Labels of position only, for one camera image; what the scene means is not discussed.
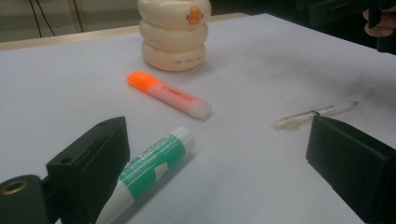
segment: white table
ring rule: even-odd
[[[45,164],[96,123],[125,116],[133,156],[190,129],[192,154],[118,223],[362,223],[306,162],[309,127],[287,115],[357,100],[335,117],[396,147],[396,58],[270,15],[209,24],[198,69],[146,64],[139,33],[0,51],[0,181]],[[135,70],[206,99],[193,119],[127,85]]]

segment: white pen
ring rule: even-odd
[[[311,110],[311,111],[307,111],[302,114],[288,116],[283,119],[280,119],[274,125],[274,128],[276,130],[294,131],[298,127],[300,127],[301,124],[306,123],[307,121],[311,120],[314,116],[329,117],[331,115],[336,115],[336,114],[340,114],[340,113],[346,112],[348,110],[351,110],[351,109],[355,108],[356,105],[358,105],[358,102],[348,101],[348,102],[342,103],[340,105],[331,105],[331,106],[328,106],[323,109]]]

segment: green and white glue stick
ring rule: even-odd
[[[131,160],[119,176],[119,182],[102,209],[96,223],[108,224],[131,206],[142,194],[172,169],[195,145],[189,130],[178,127]]]

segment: white container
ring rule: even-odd
[[[166,71],[186,71],[205,58],[211,14],[208,0],[138,0],[145,61]]]

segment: pen cap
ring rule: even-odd
[[[195,138],[192,133],[184,128],[184,127],[177,127],[175,128],[170,134],[174,135],[180,142],[183,144],[186,153],[191,151],[195,146]]]
[[[127,82],[129,85],[149,93],[149,87],[158,83],[159,80],[142,71],[135,71],[127,77]]]
[[[341,112],[348,111],[348,110],[352,109],[357,104],[358,104],[358,102],[356,102],[356,101],[345,102],[340,105],[335,105],[334,110],[335,110],[335,113],[341,113]]]

